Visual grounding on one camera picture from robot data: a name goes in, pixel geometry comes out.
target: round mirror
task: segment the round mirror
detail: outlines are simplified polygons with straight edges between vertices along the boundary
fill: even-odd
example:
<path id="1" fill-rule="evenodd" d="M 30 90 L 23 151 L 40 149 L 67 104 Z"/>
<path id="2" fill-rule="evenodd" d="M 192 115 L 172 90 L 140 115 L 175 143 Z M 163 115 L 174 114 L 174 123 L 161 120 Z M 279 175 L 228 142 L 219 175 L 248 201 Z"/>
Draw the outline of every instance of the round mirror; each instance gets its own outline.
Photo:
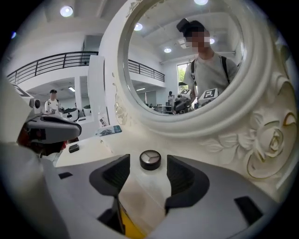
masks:
<path id="1" fill-rule="evenodd" d="M 136 100 L 154 113 L 204 107 L 234 80 L 242 32 L 221 0 L 162 0 L 137 20 L 128 69 Z"/>

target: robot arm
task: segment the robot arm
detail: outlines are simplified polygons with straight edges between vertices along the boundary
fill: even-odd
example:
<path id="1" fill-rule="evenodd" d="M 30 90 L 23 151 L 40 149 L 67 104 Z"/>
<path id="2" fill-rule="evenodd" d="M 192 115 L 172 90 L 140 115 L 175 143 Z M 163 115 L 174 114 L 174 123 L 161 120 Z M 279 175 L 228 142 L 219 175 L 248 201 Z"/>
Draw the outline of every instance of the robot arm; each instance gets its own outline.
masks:
<path id="1" fill-rule="evenodd" d="M 43 114 L 38 99 L 28 95 L 19 86 L 15 86 L 15 89 L 31 107 L 17 140 L 19 145 L 47 156 L 60 152 L 64 142 L 80 136 L 82 128 L 79 124 L 56 115 Z M 45 103 L 45 111 L 50 113 L 48 101 Z"/>

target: backpack strap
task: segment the backpack strap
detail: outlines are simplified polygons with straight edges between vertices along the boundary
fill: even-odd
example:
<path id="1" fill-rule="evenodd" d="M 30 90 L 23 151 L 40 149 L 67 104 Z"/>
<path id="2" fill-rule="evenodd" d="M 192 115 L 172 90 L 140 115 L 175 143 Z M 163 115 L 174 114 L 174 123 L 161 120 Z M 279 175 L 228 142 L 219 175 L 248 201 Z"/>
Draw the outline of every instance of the backpack strap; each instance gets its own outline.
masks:
<path id="1" fill-rule="evenodd" d="M 227 66 L 226 66 L 226 57 L 221 56 L 221 63 L 222 63 L 222 67 L 223 67 L 225 75 L 226 75 L 226 79 L 228 80 L 228 83 L 229 83 L 228 69 L 227 69 Z"/>
<path id="2" fill-rule="evenodd" d="M 192 63 L 191 63 L 191 77 L 193 80 L 195 80 L 194 72 L 195 72 L 195 60 L 192 61 Z"/>

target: round button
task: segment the round button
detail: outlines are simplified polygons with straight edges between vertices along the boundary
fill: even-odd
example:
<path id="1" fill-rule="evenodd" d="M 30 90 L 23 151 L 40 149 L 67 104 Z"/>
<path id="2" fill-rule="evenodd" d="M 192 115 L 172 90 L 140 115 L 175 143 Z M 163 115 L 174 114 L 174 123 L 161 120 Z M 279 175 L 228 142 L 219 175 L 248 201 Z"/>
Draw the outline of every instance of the round button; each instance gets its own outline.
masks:
<path id="1" fill-rule="evenodd" d="M 161 155 L 155 150 L 146 150 L 139 157 L 140 165 L 145 170 L 155 170 L 161 165 Z"/>

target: window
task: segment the window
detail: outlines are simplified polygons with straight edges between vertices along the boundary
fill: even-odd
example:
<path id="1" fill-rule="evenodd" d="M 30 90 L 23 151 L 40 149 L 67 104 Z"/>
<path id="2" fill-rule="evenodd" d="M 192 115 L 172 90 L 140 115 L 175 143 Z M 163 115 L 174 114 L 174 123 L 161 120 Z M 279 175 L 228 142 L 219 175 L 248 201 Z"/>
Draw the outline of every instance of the window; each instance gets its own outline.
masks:
<path id="1" fill-rule="evenodd" d="M 190 63 L 186 63 L 186 64 L 182 64 L 182 65 L 178 65 L 178 82 L 183 82 L 184 80 L 184 76 L 185 76 L 185 71 L 187 66 Z M 181 85 L 178 87 L 178 93 L 180 93 L 182 90 L 188 89 L 187 85 Z"/>

